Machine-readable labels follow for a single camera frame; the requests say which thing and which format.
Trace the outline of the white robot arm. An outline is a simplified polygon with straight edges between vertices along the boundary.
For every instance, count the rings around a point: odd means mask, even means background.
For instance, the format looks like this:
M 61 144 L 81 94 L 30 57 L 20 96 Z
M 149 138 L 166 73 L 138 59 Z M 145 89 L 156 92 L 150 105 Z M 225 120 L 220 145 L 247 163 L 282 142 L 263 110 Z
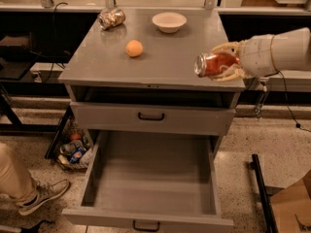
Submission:
M 214 81 L 262 78 L 281 71 L 310 70 L 310 30 L 259 35 L 212 49 L 205 75 Z

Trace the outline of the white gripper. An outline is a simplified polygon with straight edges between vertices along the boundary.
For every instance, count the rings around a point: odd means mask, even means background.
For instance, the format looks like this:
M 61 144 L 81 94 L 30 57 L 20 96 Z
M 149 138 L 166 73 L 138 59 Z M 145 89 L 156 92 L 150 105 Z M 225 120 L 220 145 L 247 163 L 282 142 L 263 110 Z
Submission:
M 239 57 L 240 65 L 222 65 L 220 74 L 210 79 L 216 82 L 230 82 L 241 79 L 261 78 L 276 73 L 271 55 L 273 35 L 254 36 L 249 40 L 228 42 L 212 48 L 211 53 L 228 52 Z

